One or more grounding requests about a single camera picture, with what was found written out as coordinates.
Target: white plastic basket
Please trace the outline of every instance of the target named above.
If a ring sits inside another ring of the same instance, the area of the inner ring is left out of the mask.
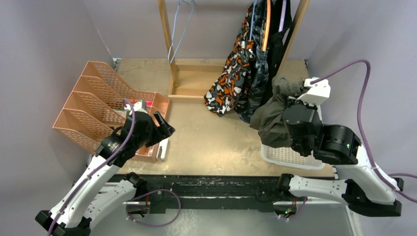
[[[312,155],[308,157],[300,156],[298,152],[290,147],[273,148],[261,144],[261,155],[265,161],[281,166],[307,170],[320,170],[325,166],[322,161],[314,159]]]

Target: blue hanger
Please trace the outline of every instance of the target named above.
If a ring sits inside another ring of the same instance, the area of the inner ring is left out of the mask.
[[[253,15],[255,15],[255,6],[256,3],[258,2],[258,0],[255,0],[253,2],[253,8],[252,8],[252,19],[250,20],[250,35],[249,35],[249,40],[252,40],[252,30],[253,30]]]
[[[191,5],[191,3],[193,3],[193,9],[191,10],[190,17],[188,18],[187,25],[185,26],[184,32],[182,33],[182,36],[181,36],[181,39],[178,42],[177,48],[175,48],[174,55],[172,56],[172,58],[170,60],[169,57],[171,55],[172,47],[174,46],[174,35],[175,35],[175,25],[177,24],[177,15],[178,15],[178,12],[179,12],[179,6],[181,5],[182,2],[186,3],[189,6]],[[171,46],[170,46],[170,49],[168,51],[168,62],[170,64],[174,60],[175,54],[177,54],[177,50],[179,48],[179,45],[181,44],[182,38],[184,38],[185,32],[187,31],[188,25],[190,24],[190,21],[191,21],[191,17],[193,16],[194,9],[195,9],[195,1],[194,0],[191,0],[190,2],[186,2],[186,1],[183,1],[183,0],[178,0],[178,7],[177,7],[177,11],[175,13],[175,18],[174,18],[174,28],[172,30],[172,36],[171,36]]]

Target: wooden tabletop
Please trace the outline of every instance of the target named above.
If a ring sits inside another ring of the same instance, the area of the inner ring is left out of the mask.
[[[223,64],[224,59],[176,59],[193,64]],[[168,95],[171,79],[166,59],[123,59],[118,73],[134,89]],[[308,78],[304,62],[286,61],[282,72],[289,80]],[[305,170],[279,166],[261,157],[257,131],[241,121],[235,112],[219,118],[206,106],[173,102],[168,122],[176,132],[169,138],[166,160],[147,163],[129,160],[120,174],[279,176],[282,173],[310,177],[332,177],[331,166]]]

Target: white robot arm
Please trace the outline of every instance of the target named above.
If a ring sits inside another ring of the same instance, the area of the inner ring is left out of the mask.
[[[133,130],[131,131],[132,111],[130,107],[126,107],[130,113],[126,115],[124,126],[115,129],[109,137],[103,139],[86,171],[68,194],[50,211],[40,211],[36,216],[36,221],[51,232],[51,235],[88,236],[91,229],[117,206],[145,193],[146,181],[135,173],[129,173],[111,191],[98,195],[106,182],[140,147],[155,145],[175,132],[159,112],[154,114],[159,123],[159,126],[155,125],[152,117],[146,113],[145,101],[135,103],[133,109]],[[109,162],[108,159],[113,154],[115,156]]]
[[[327,80],[311,82],[306,79],[298,98],[290,98],[290,105],[282,120],[292,137],[292,149],[303,156],[313,156],[333,165],[340,180],[311,179],[284,174],[280,188],[296,197],[310,196],[337,201],[352,211],[366,216],[399,216],[401,203],[396,200],[403,180],[393,179],[379,169],[392,185],[392,190],[373,170],[366,150],[356,134],[343,125],[323,125],[317,112],[330,95]]]

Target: white wall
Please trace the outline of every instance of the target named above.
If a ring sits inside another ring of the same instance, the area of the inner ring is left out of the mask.
[[[311,76],[324,76],[359,58],[371,62],[362,124],[372,153],[387,172],[417,172],[417,1],[343,0],[309,59]],[[358,135],[356,107],[364,64],[330,78],[323,104],[327,123],[351,127]],[[405,192],[417,198],[417,181],[405,178]],[[415,235],[417,205],[404,198],[400,218],[362,217],[366,236]]]
[[[165,58],[164,34],[157,0],[84,0],[115,58]],[[196,9],[178,50],[178,58],[226,58],[252,0],[195,0]],[[291,48],[290,59],[307,59],[319,42],[340,0],[312,0]],[[292,0],[294,16],[299,0]],[[170,28],[177,0],[166,0]],[[183,3],[175,42],[182,35],[191,7]]]
[[[36,214],[88,156],[52,125],[86,62],[112,59],[82,0],[3,0],[0,22],[0,235],[44,236]]]

